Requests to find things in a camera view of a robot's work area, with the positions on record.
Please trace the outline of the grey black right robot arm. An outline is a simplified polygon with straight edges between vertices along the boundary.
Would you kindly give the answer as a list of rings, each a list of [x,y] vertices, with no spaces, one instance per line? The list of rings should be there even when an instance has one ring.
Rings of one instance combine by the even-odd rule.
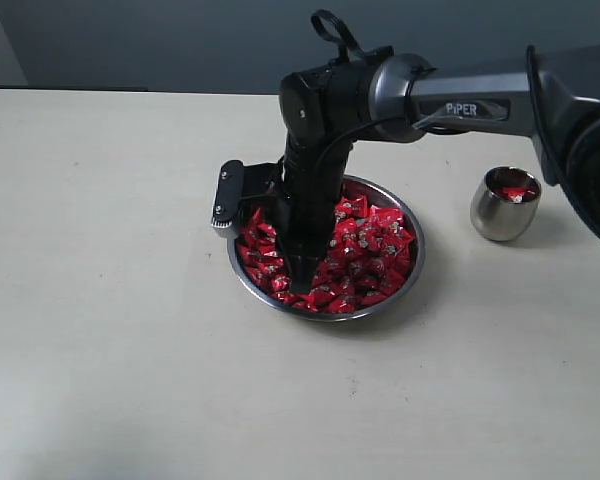
[[[237,205],[271,210],[295,290],[309,290],[357,141],[480,132],[532,140],[542,174],[600,239],[600,45],[455,70],[389,48],[281,82],[287,130],[274,164],[249,167]]]

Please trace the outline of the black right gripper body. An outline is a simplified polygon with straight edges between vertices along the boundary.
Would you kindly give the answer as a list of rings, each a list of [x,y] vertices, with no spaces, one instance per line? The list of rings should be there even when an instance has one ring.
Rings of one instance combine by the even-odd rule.
[[[274,245],[283,258],[320,258],[335,224],[354,135],[331,131],[302,138],[289,131],[282,157],[242,167],[241,240]]]

